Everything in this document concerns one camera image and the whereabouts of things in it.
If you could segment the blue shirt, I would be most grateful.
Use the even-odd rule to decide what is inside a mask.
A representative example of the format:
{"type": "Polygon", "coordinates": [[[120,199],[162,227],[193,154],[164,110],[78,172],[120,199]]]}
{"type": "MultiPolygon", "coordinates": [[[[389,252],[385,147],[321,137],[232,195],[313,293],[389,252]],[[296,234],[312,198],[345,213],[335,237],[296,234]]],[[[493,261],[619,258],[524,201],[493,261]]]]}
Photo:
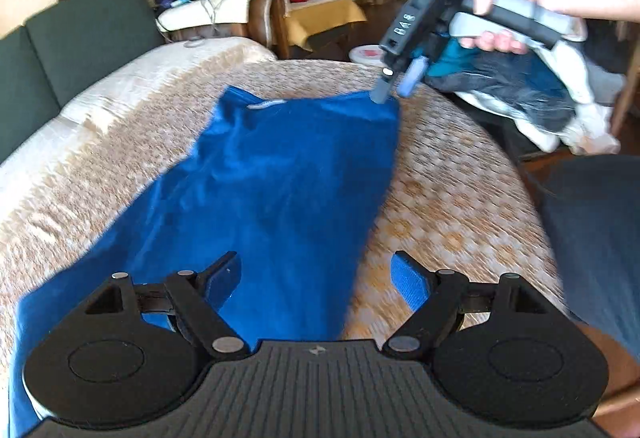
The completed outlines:
{"type": "Polygon", "coordinates": [[[156,283],[235,252],[221,314],[250,344],[340,336],[360,256],[392,180],[400,107],[365,92],[266,102],[229,87],[190,154],[153,181],[78,261],[17,306],[9,433],[38,418],[25,361],[113,273],[156,283]]]}

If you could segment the pile of clothes at right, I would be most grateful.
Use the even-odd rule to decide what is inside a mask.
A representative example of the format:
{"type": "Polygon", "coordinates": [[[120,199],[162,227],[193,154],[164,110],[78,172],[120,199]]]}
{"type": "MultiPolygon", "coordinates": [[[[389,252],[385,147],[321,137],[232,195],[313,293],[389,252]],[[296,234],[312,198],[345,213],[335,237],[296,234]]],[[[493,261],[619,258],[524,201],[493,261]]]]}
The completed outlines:
{"type": "Polygon", "coordinates": [[[466,50],[452,41],[424,81],[511,120],[545,153],[561,145],[577,155],[620,151],[611,115],[626,78],[592,62],[576,43],[557,53],[543,48],[518,55],[466,50]]]}

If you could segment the yellow covered side table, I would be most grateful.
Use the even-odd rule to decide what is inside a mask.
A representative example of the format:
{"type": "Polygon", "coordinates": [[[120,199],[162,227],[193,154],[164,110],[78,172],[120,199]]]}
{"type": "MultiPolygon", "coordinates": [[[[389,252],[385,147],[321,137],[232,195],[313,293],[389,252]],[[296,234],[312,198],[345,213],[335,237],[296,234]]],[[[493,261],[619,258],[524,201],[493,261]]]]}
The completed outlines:
{"type": "Polygon", "coordinates": [[[366,21],[366,15],[353,0],[309,0],[292,3],[285,16],[288,45],[310,52],[308,40],[311,36],[366,21]]]}

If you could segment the person's grey trousers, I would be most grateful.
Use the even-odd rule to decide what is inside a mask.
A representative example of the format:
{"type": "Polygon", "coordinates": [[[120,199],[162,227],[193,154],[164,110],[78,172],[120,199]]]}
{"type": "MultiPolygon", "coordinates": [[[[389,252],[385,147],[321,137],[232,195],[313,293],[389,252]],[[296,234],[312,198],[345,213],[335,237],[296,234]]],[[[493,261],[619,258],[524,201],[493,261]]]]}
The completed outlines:
{"type": "Polygon", "coordinates": [[[577,320],[639,356],[639,159],[574,158],[552,167],[538,211],[577,320]]]}

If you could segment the dark green sofa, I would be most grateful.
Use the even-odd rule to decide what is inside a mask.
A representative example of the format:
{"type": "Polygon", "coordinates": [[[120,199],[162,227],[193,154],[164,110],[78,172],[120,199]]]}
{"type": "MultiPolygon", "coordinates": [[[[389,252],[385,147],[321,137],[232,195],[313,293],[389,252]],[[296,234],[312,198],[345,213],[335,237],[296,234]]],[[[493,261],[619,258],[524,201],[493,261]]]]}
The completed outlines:
{"type": "Polygon", "coordinates": [[[207,62],[226,71],[273,57],[239,36],[166,44],[148,0],[63,0],[1,40],[1,158],[59,115],[84,124],[96,99],[129,107],[143,87],[207,62]]]}

